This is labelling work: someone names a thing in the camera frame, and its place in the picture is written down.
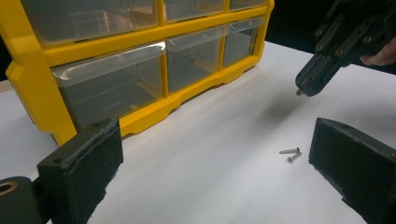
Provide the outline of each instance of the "yellow frame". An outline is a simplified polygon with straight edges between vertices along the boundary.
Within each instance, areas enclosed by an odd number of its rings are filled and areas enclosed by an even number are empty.
[[[225,10],[218,15],[167,24],[163,20],[163,0],[157,0],[159,13],[157,27],[86,42],[43,47],[35,36],[21,1],[0,1],[0,34],[13,59],[7,70],[7,77],[37,128],[42,132],[51,133],[57,144],[62,145],[77,132],[50,71],[52,66],[96,57],[232,21],[260,16],[265,18],[265,24],[259,28],[252,56],[222,69],[225,44],[223,37],[218,72],[173,94],[167,92],[166,55],[162,56],[163,98],[120,118],[122,136],[128,133],[140,133],[165,119],[184,101],[213,86],[235,80],[260,60],[274,0],[266,0],[262,7],[233,12],[228,10],[229,5],[230,0],[225,0]]]

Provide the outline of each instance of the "yellow storage organizer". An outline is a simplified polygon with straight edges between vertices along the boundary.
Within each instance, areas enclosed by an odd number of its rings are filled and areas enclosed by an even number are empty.
[[[96,120],[140,133],[261,58],[274,0],[7,0],[7,77],[62,145]]]

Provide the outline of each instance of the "hand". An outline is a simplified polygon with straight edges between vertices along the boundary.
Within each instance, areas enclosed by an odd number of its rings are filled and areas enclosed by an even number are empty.
[[[396,62],[396,37],[382,48],[375,56],[361,56],[365,65],[388,65]]]

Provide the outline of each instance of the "dark background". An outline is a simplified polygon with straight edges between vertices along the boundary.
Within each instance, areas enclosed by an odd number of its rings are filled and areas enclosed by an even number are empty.
[[[333,0],[275,0],[271,14],[266,41],[289,48],[314,53],[314,32]],[[6,69],[11,62],[7,48],[0,43],[0,80],[6,79]],[[370,68],[396,74],[396,63],[388,66]]]

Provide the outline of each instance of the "screw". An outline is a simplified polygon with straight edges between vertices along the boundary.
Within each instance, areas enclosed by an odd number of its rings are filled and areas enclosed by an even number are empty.
[[[292,157],[288,157],[288,162],[292,163],[297,157],[303,155],[303,153],[299,152]]]
[[[304,92],[302,90],[297,90],[296,95],[297,96],[304,95]]]
[[[279,154],[286,154],[286,153],[300,153],[300,148],[297,147],[296,149],[282,150],[279,152]]]

